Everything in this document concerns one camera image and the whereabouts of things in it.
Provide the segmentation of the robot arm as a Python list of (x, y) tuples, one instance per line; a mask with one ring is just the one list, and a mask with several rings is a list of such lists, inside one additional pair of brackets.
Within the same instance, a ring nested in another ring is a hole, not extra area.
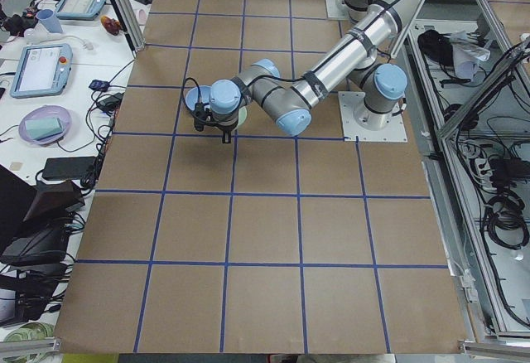
[(285, 134), (294, 137), (304, 132), (311, 123), (311, 110), (354, 70), (373, 64), (378, 45), (403, 30), (419, 2), (344, 0), (349, 12), (362, 18), (319, 62), (288, 87), (269, 59), (251, 64), (229, 80), (215, 81), (210, 87), (209, 125), (222, 131), (223, 143), (230, 143), (241, 108), (256, 103)]

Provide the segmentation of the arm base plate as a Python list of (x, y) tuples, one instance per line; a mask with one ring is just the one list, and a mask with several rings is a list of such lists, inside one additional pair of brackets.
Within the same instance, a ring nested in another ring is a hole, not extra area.
[(338, 93), (343, 139), (361, 143), (406, 143), (402, 115), (393, 116), (398, 104), (388, 114), (375, 114), (364, 105), (364, 92)]
[(330, 20), (343, 21), (349, 19), (348, 7), (344, 0), (325, 0), (326, 14)]

